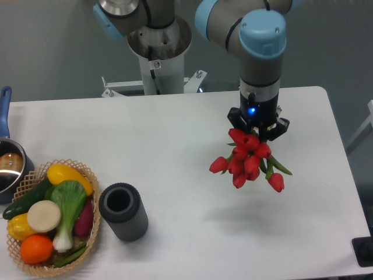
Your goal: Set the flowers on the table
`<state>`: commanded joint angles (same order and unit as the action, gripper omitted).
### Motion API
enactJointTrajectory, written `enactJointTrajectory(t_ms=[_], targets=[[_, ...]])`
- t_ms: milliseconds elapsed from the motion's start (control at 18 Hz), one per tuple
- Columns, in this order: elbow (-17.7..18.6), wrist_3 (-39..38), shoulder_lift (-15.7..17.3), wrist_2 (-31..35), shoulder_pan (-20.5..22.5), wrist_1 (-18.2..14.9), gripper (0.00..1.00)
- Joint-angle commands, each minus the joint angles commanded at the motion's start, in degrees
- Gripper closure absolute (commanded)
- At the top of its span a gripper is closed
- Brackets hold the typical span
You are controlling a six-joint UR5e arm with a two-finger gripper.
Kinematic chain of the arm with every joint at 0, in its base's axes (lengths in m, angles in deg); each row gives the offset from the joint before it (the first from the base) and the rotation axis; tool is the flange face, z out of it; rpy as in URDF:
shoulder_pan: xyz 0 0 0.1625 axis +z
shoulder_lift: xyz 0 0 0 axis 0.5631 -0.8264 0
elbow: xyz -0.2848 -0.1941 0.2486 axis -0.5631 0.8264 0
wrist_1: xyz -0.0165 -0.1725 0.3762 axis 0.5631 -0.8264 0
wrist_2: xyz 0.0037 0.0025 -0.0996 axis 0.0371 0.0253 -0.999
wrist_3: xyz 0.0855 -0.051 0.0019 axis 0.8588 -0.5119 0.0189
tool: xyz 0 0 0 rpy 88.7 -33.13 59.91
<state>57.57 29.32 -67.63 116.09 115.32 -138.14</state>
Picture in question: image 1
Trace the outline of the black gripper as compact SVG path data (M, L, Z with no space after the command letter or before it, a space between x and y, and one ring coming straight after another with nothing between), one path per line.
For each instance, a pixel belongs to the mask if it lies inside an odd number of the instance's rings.
M285 134L290 121L277 118L280 80L267 86L253 86L240 80L240 108L232 107L227 118L233 128L250 131L259 128L261 141L274 141Z

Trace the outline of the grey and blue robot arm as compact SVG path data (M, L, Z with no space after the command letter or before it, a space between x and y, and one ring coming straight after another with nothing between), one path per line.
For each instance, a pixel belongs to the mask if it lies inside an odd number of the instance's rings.
M257 131L263 141L289 126L277 107L283 54L284 15L298 1L202 1L195 28L241 64L240 105L228 113L234 128ZM112 38L126 38L137 55L146 95L184 93L184 55L191 45L187 22L174 1L97 1L93 12Z

